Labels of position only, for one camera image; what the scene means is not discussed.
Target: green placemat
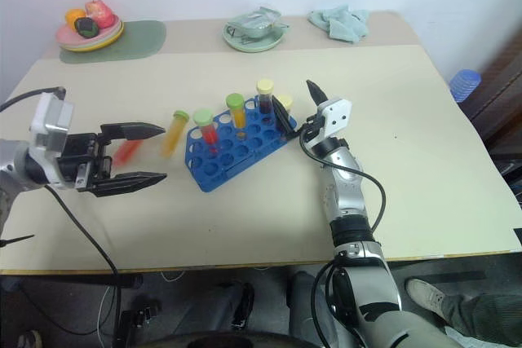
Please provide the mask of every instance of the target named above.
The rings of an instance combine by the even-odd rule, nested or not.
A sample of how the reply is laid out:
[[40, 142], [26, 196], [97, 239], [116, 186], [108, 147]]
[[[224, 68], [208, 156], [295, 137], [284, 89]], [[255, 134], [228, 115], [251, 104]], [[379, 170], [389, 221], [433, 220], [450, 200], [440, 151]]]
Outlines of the green placemat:
[[142, 59], [157, 53], [163, 46], [166, 27], [158, 20], [125, 22], [123, 34], [114, 43], [92, 52], [71, 52], [62, 49], [60, 60], [68, 64]]

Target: plate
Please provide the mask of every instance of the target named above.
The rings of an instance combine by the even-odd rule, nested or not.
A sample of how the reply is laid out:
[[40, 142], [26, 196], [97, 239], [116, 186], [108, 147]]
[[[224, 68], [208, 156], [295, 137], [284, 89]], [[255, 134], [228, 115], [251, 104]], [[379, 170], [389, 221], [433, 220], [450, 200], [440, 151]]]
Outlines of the plate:
[[120, 23], [120, 29], [116, 31], [112, 36], [105, 37], [103, 41], [94, 42], [89, 46], [68, 46], [68, 45], [60, 45], [63, 49], [67, 51], [72, 52], [89, 52], [89, 51], [95, 51], [97, 49], [103, 48], [107, 45], [112, 44], [115, 42], [123, 33], [123, 30], [125, 28], [125, 25], [123, 22]]
[[223, 38], [229, 46], [238, 51], [247, 53], [263, 52], [276, 46], [285, 35], [286, 30], [287, 29], [275, 27], [267, 36], [254, 39], [245, 36], [231, 35], [231, 29], [229, 29], [229, 26], [226, 24], [223, 28]]
[[105, 29], [100, 29], [100, 33], [93, 38], [84, 38], [79, 35], [76, 31], [73, 31], [68, 25], [62, 25], [56, 32], [56, 42], [60, 46], [86, 46], [94, 45], [97, 42], [103, 41], [107, 37], [111, 37], [121, 29], [121, 21], [118, 17], [114, 21], [113, 26]]

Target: pink plate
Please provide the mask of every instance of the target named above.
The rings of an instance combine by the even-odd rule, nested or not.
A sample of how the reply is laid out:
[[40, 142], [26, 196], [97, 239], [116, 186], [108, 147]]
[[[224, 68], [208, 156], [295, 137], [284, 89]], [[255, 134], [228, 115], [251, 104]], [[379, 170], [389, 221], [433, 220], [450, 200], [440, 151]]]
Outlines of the pink plate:
[[77, 45], [86, 45], [91, 42], [97, 42], [103, 40], [105, 37], [110, 36], [121, 28], [120, 19], [116, 16], [114, 20], [113, 26], [110, 26], [105, 29], [100, 29], [100, 34], [93, 38], [84, 38], [78, 33], [71, 30], [71, 28], [64, 24], [61, 26], [56, 32], [56, 41], [60, 45], [66, 46], [77, 46]]

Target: shoe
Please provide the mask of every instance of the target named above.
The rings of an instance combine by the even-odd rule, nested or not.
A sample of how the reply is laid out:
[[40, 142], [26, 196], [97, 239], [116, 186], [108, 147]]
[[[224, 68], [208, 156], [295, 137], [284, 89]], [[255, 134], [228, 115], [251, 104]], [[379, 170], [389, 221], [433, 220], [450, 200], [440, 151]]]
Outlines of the shoe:
[[36, 330], [29, 330], [18, 337], [16, 348], [43, 348], [42, 338]]
[[419, 279], [406, 280], [405, 287], [412, 301], [448, 322], [442, 313], [442, 301], [446, 297], [442, 291]]

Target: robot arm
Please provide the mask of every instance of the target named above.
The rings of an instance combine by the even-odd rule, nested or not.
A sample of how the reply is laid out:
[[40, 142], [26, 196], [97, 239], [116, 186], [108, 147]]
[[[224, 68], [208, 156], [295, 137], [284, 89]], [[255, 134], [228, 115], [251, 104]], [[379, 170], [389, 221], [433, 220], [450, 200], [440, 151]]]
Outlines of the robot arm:
[[307, 119], [299, 141], [307, 155], [323, 163], [321, 201], [335, 246], [326, 278], [328, 291], [330, 281], [333, 289], [327, 298], [333, 315], [370, 348], [460, 346], [424, 319], [401, 309], [399, 290], [369, 226], [362, 177], [357, 174], [361, 166], [346, 141], [334, 137], [347, 126], [352, 104], [327, 99], [315, 83], [307, 84], [318, 107], [317, 114]]
[[[0, 233], [15, 198], [50, 184], [94, 195], [134, 192], [162, 181], [166, 174], [134, 172], [111, 178], [112, 158], [105, 148], [114, 139], [147, 139], [165, 132], [141, 122], [102, 125], [99, 134], [68, 134], [73, 105], [65, 89], [42, 93], [33, 121], [31, 142], [0, 139]], [[3, 246], [10, 241], [0, 242]]]

